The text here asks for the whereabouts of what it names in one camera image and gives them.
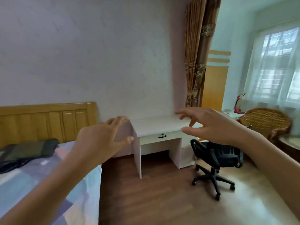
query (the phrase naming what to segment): curtain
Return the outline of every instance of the curtain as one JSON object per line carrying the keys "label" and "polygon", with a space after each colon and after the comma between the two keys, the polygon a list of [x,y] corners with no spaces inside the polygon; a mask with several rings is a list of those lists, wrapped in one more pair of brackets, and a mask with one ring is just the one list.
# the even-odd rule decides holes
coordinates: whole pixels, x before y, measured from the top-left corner
{"label": "curtain", "polygon": [[198,106],[200,86],[205,74],[220,4],[221,0],[193,0],[186,8],[186,107]]}
{"label": "curtain", "polygon": [[242,109],[279,109],[300,135],[300,19],[259,31],[253,47]]}

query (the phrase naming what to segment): black swivel chair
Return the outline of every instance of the black swivel chair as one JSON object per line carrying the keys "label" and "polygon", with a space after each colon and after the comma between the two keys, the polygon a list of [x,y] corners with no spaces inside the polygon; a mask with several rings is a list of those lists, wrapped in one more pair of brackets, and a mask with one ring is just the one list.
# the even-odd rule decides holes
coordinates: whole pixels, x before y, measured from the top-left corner
{"label": "black swivel chair", "polygon": [[196,165],[196,170],[202,170],[205,174],[193,179],[192,184],[196,185],[199,180],[211,180],[216,189],[216,200],[220,200],[220,189],[217,181],[223,181],[230,184],[230,189],[234,190],[234,182],[219,176],[219,169],[221,167],[237,167],[243,166],[243,151],[236,147],[229,145],[215,144],[210,141],[199,142],[197,140],[190,141],[195,156],[203,159],[204,162],[212,166],[211,171],[202,166]]}

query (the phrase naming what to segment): chair base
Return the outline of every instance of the chair base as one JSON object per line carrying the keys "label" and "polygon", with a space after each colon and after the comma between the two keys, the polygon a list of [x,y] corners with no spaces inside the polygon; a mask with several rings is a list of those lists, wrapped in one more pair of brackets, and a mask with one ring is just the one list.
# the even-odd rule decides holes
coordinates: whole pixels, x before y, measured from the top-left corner
{"label": "chair base", "polygon": [[217,173],[219,173],[219,170],[216,170],[215,168],[212,167],[211,171],[209,171],[209,170],[205,169],[204,167],[199,166],[198,164],[196,164],[196,170],[198,171],[199,169],[202,170],[205,174],[194,178],[193,182],[192,182],[192,185],[196,185],[196,182],[200,181],[200,180],[202,180],[202,181],[210,180],[214,184],[214,187],[215,187],[216,192],[217,192],[216,197],[215,197],[216,200],[219,201],[220,196],[221,196],[221,192],[220,192],[217,181],[226,182],[226,183],[230,184],[230,190],[235,190],[234,182],[219,176],[217,174]]}

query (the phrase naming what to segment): sheer curtain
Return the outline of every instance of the sheer curtain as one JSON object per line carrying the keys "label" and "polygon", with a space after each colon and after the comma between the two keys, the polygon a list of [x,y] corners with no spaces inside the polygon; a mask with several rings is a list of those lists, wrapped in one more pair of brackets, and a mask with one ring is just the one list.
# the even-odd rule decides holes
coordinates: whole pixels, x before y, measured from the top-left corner
{"label": "sheer curtain", "polygon": [[258,32],[244,92],[242,109],[280,109],[300,135],[300,19]]}

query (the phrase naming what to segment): bed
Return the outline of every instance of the bed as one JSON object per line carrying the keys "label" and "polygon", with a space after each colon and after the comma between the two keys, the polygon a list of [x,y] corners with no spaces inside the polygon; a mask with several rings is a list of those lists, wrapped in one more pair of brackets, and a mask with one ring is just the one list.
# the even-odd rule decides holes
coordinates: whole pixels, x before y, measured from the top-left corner
{"label": "bed", "polygon": [[[50,158],[35,159],[0,175],[0,217],[40,183],[71,150],[82,127],[97,123],[95,102],[0,107],[0,148],[57,138]],[[98,224],[101,166],[70,192],[52,224]]]}

